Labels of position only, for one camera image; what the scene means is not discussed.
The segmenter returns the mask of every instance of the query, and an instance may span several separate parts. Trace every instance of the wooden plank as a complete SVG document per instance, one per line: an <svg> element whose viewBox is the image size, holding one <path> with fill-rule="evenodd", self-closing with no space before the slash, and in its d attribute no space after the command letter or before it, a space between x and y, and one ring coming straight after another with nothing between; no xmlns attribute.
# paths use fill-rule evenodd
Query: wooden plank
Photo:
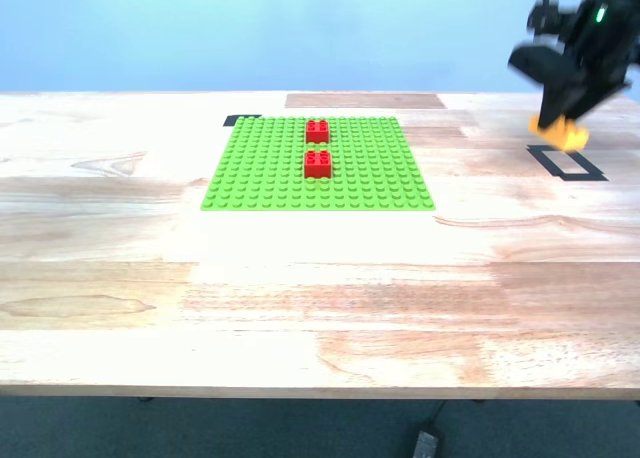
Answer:
<svg viewBox="0 0 640 458"><path fill-rule="evenodd" d="M288 108L398 108L429 110L444 108L434 93L290 93Z"/></svg>
<svg viewBox="0 0 640 458"><path fill-rule="evenodd" d="M635 337L620 332L478 336L180 328L0 332L0 390L54 395L637 399L636 383L629 378L640 372Z"/></svg>

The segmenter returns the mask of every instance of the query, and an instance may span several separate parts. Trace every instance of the floor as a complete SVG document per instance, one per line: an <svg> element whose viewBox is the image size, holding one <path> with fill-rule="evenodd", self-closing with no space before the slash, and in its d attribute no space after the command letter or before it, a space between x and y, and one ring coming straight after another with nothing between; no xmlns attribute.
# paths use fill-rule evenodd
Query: floor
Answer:
<svg viewBox="0 0 640 458"><path fill-rule="evenodd" d="M410 458L434 401L0 397L10 458ZM442 458L637 458L633 402L449 401Z"/></svg>

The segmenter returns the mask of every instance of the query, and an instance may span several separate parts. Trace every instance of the green lego baseplate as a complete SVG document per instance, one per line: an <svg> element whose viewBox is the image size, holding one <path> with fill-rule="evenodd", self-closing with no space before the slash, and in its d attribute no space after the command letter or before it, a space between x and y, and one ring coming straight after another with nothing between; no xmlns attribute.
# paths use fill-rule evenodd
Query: green lego baseplate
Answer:
<svg viewBox="0 0 640 458"><path fill-rule="evenodd" d="M305 143L309 120L328 144ZM329 150L331 178L304 178L306 151ZM202 210L426 210L433 200L393 118L239 118Z"/></svg>

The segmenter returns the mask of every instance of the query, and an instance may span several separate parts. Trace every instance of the green led light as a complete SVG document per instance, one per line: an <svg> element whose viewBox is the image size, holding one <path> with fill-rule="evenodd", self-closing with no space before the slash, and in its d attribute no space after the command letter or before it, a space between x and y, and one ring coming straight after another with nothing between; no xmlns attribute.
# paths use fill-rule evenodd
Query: green led light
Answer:
<svg viewBox="0 0 640 458"><path fill-rule="evenodd" d="M604 20L604 15L606 13L607 13L607 7L601 6L600 9L598 10L598 13L596 14L596 23L602 23L602 20Z"/></svg>

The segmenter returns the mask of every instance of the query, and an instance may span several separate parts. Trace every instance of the black tape marking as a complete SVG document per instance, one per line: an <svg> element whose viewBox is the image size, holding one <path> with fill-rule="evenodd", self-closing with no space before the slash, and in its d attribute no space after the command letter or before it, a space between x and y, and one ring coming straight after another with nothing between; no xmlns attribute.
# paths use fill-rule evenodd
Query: black tape marking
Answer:
<svg viewBox="0 0 640 458"><path fill-rule="evenodd" d="M262 115L229 115L222 126L235 126L238 118L260 118Z"/></svg>
<svg viewBox="0 0 640 458"><path fill-rule="evenodd" d="M563 181L609 181L602 170L587 160L577 151L567 153L567 155L582 167L586 173L565 173L556 165L551 158L545 155L548 151L558 151L549 145L529 145L527 151L540 163L551 176L562 178Z"/></svg>

